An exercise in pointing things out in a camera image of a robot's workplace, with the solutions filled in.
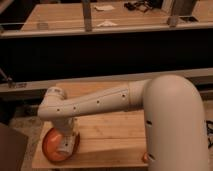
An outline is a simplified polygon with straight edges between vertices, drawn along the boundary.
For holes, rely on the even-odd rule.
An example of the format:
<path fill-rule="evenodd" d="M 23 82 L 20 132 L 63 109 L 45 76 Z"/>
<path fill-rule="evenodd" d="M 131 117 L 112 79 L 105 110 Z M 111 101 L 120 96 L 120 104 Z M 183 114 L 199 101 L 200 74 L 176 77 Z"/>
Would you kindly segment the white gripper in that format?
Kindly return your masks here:
<path fill-rule="evenodd" d="M 61 140 L 57 147 L 60 154 L 71 156 L 74 152 L 74 147 L 77 144 L 78 131 L 73 128 L 69 132 L 60 131 Z"/>

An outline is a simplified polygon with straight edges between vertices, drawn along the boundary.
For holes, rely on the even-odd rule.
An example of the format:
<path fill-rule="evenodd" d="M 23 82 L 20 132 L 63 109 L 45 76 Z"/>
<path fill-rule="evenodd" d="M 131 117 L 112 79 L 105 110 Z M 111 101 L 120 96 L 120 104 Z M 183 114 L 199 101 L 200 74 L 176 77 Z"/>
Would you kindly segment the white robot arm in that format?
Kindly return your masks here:
<path fill-rule="evenodd" d="M 62 135 L 55 151 L 70 157 L 80 136 L 74 119 L 119 111 L 144 111 L 149 171 L 210 171 L 205 110 L 188 79 L 163 75 L 68 99 L 49 88 L 38 116 Z"/>

